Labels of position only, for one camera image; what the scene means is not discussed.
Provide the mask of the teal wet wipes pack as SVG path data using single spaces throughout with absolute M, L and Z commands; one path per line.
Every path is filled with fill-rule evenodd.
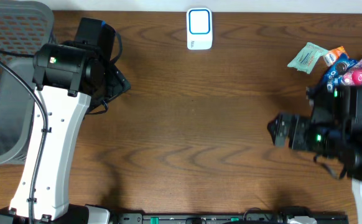
M 300 50 L 300 52 L 287 65 L 290 68 L 296 68 L 300 72 L 310 74 L 318 59 L 328 53 L 327 49 L 315 45 L 311 42 Z

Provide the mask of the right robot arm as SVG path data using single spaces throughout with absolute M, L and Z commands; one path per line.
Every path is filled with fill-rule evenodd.
M 307 92 L 310 116 L 279 113 L 267 125 L 275 146 L 287 144 L 291 150 L 311 152 L 315 156 L 337 159 L 343 166 L 334 179 L 351 179 L 358 222 L 362 223 L 362 85 L 321 88 Z

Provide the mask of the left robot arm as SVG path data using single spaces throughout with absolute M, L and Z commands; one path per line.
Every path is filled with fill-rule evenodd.
M 130 89 L 116 67 L 121 36 L 104 21 L 82 18 L 74 40 L 34 54 L 33 124 L 26 163 L 0 223 L 112 223 L 107 208 L 72 205 L 70 169 L 81 122 Z

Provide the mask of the blue Oreo cookie pack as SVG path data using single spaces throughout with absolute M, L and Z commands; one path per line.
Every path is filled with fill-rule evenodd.
M 355 59 L 350 59 L 347 54 L 341 54 L 337 61 L 325 72 L 320 82 L 328 92 L 341 85 L 344 74 L 358 63 Z

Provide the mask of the small orange tissue pack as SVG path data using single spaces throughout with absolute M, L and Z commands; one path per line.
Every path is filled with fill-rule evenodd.
M 342 54 L 345 54 L 346 56 L 348 56 L 344 46 L 340 46 L 340 47 L 337 47 L 335 49 L 331 49 L 325 55 L 323 55 L 322 57 L 323 57 L 326 65 L 328 67 L 330 67 L 339 59 L 339 57 Z

